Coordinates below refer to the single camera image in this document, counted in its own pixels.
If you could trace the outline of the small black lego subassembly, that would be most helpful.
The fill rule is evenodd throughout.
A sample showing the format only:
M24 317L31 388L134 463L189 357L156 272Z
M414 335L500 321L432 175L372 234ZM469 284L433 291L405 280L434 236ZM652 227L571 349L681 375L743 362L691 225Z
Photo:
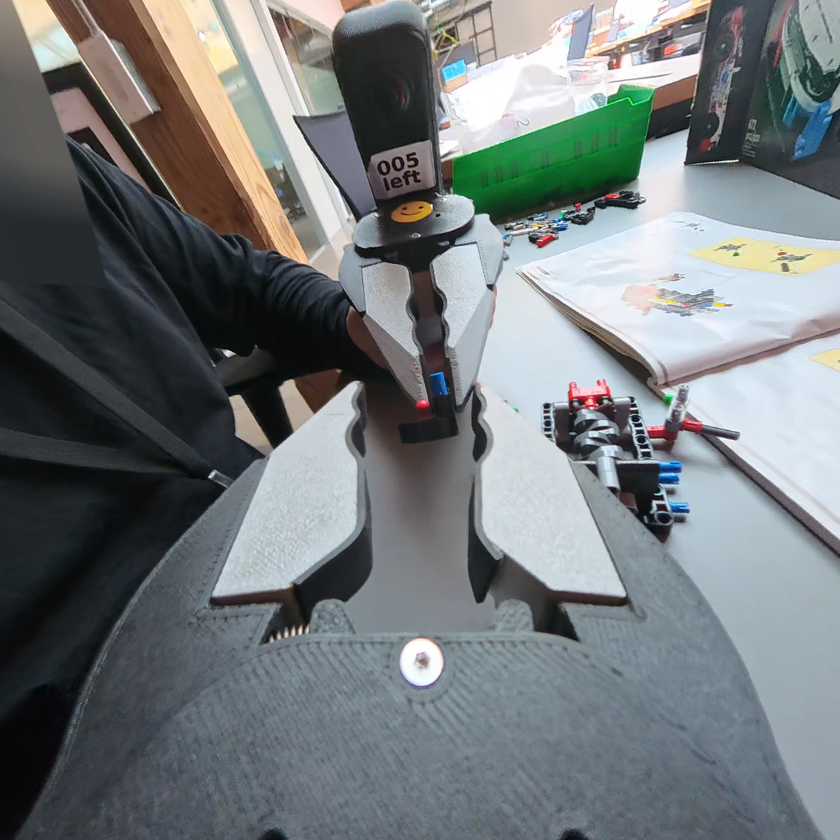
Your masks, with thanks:
M459 428L455 409L445 373L430 374L427 397L415 403L416 419L397 427L401 442L415 445L456 436Z

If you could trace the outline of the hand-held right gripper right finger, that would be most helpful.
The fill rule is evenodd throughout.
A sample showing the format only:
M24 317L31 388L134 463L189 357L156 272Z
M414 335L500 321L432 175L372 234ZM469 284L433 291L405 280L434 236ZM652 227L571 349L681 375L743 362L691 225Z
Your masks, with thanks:
M622 605L624 584L571 462L492 390L473 393L468 572L477 603Z

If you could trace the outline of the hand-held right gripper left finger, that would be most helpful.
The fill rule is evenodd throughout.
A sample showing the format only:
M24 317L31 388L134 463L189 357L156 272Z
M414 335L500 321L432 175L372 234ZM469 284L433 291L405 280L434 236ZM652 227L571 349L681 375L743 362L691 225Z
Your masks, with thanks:
M213 602L347 602L362 587L372 568L365 423L356 381L273 452Z

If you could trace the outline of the clear plastic bags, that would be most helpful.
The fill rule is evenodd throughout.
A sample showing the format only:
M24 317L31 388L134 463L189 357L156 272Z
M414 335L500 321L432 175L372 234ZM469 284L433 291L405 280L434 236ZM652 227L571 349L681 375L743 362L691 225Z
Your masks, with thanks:
M514 60L444 96L454 138L468 154L600 109L607 72L602 57Z

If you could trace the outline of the green plastic bin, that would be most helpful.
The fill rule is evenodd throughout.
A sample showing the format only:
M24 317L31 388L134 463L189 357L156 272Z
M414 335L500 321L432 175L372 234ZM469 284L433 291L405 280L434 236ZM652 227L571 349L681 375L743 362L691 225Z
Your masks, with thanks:
M603 194L641 168L655 90L623 84L597 110L454 160L453 192L506 216Z

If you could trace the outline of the pile of loose lego pieces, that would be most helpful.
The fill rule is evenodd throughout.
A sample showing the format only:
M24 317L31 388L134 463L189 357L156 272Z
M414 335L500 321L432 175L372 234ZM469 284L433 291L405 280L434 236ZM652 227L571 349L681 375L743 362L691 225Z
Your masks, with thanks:
M575 203L561 211L533 213L505 223L502 244L504 248L508 248L514 238L525 237L531 244L541 248L553 242L558 234L567 230L569 226L588 225L598 210L610 207L637 209L646 201L646 196L640 192L623 190L597 197L588 205Z

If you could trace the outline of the dark blue chair back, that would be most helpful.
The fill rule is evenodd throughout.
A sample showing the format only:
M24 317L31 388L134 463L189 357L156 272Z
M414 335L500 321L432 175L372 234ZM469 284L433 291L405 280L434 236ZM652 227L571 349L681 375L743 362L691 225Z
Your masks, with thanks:
M356 221L376 209L345 108L322 115L294 115L311 152L337 186Z

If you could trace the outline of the wooden pillar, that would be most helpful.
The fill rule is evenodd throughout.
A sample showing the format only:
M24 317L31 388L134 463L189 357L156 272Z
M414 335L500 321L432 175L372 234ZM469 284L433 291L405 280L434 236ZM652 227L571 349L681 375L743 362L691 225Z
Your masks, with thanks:
M186 212L308 261L181 2L48 5L77 47L101 30L127 49L160 106L133 131Z

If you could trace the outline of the white instruction booklet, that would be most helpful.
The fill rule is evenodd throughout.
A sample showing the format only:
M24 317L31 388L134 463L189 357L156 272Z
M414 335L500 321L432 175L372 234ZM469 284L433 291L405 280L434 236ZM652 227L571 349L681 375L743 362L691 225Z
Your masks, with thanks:
M839 250L672 213L518 269L658 394L740 433L719 449L838 551Z

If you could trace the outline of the black office chair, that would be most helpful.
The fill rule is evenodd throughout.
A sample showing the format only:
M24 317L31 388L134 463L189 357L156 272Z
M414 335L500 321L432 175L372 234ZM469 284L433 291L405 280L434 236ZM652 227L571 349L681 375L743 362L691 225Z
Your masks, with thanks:
M292 435L280 387L285 381L274 357L259 348L248 355L210 349L217 378L228 396L242 396L269 444L276 448Z

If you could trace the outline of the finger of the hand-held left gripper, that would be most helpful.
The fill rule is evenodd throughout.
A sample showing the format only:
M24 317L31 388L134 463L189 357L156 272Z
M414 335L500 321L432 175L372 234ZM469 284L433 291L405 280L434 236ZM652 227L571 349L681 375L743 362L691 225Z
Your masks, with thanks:
M444 357L455 404L462 407L476 382L490 328L493 291L487 285L478 244L455 245L430 264L443 302Z
M421 349L410 310L413 295L408 268L378 262L361 271L364 322L397 383L412 403L427 399Z

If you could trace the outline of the person's left forearm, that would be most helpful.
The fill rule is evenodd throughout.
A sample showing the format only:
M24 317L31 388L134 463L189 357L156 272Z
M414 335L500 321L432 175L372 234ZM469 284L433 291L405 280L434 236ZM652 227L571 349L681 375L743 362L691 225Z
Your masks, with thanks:
M132 273L167 286L203 344L274 354L292 375L360 371L350 300L308 264L220 235L66 138L94 228Z

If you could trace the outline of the person's left hand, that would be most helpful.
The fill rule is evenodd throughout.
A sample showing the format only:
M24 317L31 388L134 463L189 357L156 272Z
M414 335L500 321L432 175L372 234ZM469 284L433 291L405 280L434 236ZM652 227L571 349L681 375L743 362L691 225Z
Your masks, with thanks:
M350 307L345 320L346 331L355 350L353 359L345 371L356 378L373 376L391 376L391 367L374 340L364 322L364 318L355 308Z

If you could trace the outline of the black lego frame assembly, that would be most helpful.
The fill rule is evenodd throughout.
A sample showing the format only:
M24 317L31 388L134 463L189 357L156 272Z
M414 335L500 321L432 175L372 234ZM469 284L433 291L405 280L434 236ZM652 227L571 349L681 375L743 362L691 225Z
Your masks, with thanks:
M686 519L690 506L671 500L682 465L659 459L655 444L672 445L683 433L735 441L741 436L690 418L689 399L689 386L679 385L664 397L663 423L650 425L638 400L614 395L606 380L592 387L571 382L565 401L542 404L542 434L588 468L615 497L628 501L630 512L648 531L666 539L673 526Z

